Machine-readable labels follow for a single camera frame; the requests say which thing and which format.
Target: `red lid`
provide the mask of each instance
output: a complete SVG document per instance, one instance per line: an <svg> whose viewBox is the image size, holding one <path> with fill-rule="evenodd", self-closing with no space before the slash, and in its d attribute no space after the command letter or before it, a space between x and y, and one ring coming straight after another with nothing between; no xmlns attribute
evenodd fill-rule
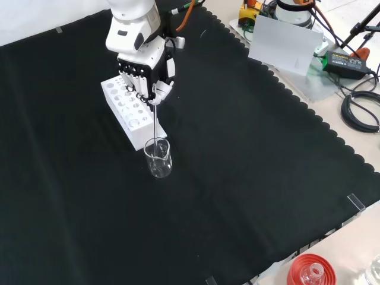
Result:
<svg viewBox="0 0 380 285"><path fill-rule="evenodd" d="M287 275L287 285L303 285L301 282L301 270L313 263L319 263L324 268L324 281L321 285L336 285L337 277L335 276L335 271L328 261L319 255L315 254L303 254L297 257L292 266L290 267L289 273Z"/></svg>

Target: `power adapter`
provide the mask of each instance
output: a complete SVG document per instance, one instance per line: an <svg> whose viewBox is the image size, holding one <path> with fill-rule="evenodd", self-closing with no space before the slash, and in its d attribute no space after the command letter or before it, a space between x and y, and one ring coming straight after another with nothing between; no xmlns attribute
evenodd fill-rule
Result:
<svg viewBox="0 0 380 285"><path fill-rule="evenodd" d="M370 71L364 60L330 50L324 55L322 65L323 71L348 79L362 79Z"/></svg>

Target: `clear glass beaker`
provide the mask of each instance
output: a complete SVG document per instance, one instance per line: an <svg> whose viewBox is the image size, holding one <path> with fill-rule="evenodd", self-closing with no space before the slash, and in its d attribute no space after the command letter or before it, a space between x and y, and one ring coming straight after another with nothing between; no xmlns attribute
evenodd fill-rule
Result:
<svg viewBox="0 0 380 285"><path fill-rule="evenodd" d="M172 156L170 155L170 144L164 138L154 138L147 141L144 146L149 171L157 178L163 178L172 172Z"/></svg>
<svg viewBox="0 0 380 285"><path fill-rule="evenodd" d="M380 284L380 255L376 256L365 271L365 279L370 285Z"/></svg>

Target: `robotic hand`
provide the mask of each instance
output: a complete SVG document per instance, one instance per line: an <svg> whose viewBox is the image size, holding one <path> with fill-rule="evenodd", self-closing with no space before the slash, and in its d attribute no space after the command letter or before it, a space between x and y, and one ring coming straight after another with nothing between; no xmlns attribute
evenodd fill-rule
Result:
<svg viewBox="0 0 380 285"><path fill-rule="evenodd" d="M108 0L113 14L106 40L119 53L119 73L143 102L158 105L172 90L175 63L154 0Z"/></svg>

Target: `black tablecloth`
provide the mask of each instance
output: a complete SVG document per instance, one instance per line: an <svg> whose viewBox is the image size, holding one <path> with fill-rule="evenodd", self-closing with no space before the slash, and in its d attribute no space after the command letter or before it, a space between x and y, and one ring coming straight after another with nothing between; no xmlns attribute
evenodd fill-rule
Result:
<svg viewBox="0 0 380 285"><path fill-rule="evenodd" d="M238 285L355 214L348 194L380 199L373 167L203 8L159 107L173 172L153 178L100 86L110 20L0 48L1 284Z"/></svg>

